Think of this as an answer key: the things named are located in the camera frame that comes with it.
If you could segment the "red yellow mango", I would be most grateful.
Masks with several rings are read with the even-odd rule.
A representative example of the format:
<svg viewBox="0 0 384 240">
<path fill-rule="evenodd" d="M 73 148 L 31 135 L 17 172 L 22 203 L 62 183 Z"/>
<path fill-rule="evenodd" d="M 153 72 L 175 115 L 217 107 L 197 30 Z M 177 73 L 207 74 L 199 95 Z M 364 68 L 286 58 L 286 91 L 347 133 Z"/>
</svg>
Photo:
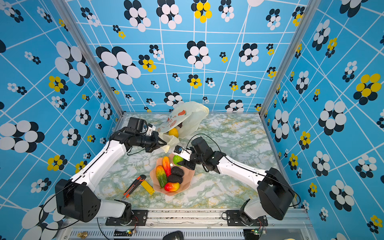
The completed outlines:
<svg viewBox="0 0 384 240">
<path fill-rule="evenodd" d="M 176 183 L 166 183 L 164 189 L 165 191 L 167 192 L 176 192 L 178 191 L 180 188 L 180 183 L 176 182 Z"/>
</svg>

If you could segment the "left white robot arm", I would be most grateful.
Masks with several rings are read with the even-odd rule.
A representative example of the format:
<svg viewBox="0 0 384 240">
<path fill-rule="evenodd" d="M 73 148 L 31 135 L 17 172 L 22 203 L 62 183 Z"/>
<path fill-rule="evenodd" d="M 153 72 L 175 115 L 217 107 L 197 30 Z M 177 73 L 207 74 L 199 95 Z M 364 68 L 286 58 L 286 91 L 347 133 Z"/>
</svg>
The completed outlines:
<svg viewBox="0 0 384 240">
<path fill-rule="evenodd" d="M 128 125 L 114 132 L 84 169 L 69 180 L 57 182 L 55 200 L 58 213 L 84 223 L 103 217 L 130 223 L 133 218 L 131 204 L 122 200 L 101 200 L 94 193 L 96 187 L 113 164 L 132 147 L 151 153 L 166 145 L 153 125 L 143 119 L 130 118 Z"/>
</svg>

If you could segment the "translucent printed plastic bag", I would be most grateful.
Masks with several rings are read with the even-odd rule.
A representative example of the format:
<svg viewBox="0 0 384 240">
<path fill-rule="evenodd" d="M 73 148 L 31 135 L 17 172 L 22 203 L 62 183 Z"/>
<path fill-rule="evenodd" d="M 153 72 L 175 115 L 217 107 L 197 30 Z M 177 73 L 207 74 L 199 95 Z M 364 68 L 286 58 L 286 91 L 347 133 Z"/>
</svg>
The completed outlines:
<svg viewBox="0 0 384 240">
<path fill-rule="evenodd" d="M 199 128 L 201 121 L 208 116 L 209 112 L 208 107 L 197 102 L 187 102 L 177 106 L 166 121 L 156 128 L 159 137 L 167 143 L 160 149 L 165 153 L 172 151 L 172 148 L 179 144 L 180 139 L 188 137 Z M 178 130 L 178 138 L 168 135 L 168 131 L 173 128 Z"/>
</svg>

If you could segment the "green lime fruit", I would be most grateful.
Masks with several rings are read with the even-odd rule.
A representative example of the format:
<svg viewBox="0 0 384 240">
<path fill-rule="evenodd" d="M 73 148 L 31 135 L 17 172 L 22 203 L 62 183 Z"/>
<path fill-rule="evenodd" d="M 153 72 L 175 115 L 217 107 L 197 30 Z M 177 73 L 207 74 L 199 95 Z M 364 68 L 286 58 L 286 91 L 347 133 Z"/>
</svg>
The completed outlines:
<svg viewBox="0 0 384 240">
<path fill-rule="evenodd" d="M 176 156 L 176 155 L 175 155 L 175 156 L 173 157 L 173 163 L 174 163 L 174 165 L 177 166 L 177 167 L 181 167 L 183 161 L 184 161 L 184 159 L 183 159 L 182 157 L 180 157 L 180 156 Z"/>
</svg>

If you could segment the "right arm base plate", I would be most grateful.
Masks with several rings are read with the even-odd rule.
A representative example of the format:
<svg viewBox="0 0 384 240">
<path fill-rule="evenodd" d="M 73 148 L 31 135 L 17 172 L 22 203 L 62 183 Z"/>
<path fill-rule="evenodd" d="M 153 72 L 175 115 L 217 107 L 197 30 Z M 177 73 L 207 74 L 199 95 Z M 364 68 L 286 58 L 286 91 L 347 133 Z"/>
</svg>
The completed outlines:
<svg viewBox="0 0 384 240">
<path fill-rule="evenodd" d="M 229 227 L 267 227 L 269 225 L 266 216 L 254 220 L 240 210 L 227 210 L 225 215 L 224 219 Z"/>
</svg>

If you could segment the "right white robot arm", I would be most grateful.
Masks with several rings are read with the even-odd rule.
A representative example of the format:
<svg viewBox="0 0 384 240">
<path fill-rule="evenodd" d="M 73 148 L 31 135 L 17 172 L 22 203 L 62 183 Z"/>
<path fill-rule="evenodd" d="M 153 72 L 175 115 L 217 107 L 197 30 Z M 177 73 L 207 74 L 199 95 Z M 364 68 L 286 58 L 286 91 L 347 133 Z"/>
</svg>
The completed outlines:
<svg viewBox="0 0 384 240">
<path fill-rule="evenodd" d="M 183 159 L 180 165 L 187 169 L 202 165 L 206 172 L 230 176 L 256 190 L 259 198 L 247 200 L 239 210 L 239 218 L 246 226 L 264 216 L 283 220 L 296 195 L 279 170 L 262 170 L 240 163 L 221 150 L 213 151 L 202 137 L 192 140 L 190 148 L 175 146 L 173 154 Z"/>
</svg>

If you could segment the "orange peach fruit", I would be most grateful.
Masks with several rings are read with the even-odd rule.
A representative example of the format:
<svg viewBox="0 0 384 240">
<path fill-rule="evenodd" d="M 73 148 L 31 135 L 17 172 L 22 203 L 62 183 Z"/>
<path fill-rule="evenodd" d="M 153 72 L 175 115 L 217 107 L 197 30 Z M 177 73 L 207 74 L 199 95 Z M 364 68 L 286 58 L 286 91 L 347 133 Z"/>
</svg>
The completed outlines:
<svg viewBox="0 0 384 240">
<path fill-rule="evenodd" d="M 166 173 L 167 178 L 172 174 L 171 163 L 169 157 L 163 157 L 162 160 L 163 168 Z"/>
</svg>

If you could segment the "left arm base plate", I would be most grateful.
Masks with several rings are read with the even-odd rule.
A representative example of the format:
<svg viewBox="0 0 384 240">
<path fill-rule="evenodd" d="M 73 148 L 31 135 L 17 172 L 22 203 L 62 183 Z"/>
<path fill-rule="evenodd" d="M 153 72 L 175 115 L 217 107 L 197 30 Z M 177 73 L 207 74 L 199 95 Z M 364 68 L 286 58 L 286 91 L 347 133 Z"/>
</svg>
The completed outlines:
<svg viewBox="0 0 384 240">
<path fill-rule="evenodd" d="M 148 210 L 131 210 L 129 214 L 120 218 L 108 217 L 106 226 L 145 226 L 148 219 Z"/>
</svg>

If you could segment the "yellow bell pepper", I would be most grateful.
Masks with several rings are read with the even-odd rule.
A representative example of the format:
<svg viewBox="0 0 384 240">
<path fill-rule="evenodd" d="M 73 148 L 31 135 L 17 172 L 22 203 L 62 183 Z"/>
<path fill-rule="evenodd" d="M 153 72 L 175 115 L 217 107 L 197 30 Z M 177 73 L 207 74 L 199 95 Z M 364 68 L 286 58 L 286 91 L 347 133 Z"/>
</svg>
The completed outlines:
<svg viewBox="0 0 384 240">
<path fill-rule="evenodd" d="M 178 130 L 176 128 L 173 128 L 173 129 L 168 131 L 168 135 L 169 136 L 174 136 L 174 137 L 178 138 L 179 137 L 179 132 L 178 132 Z"/>
</svg>

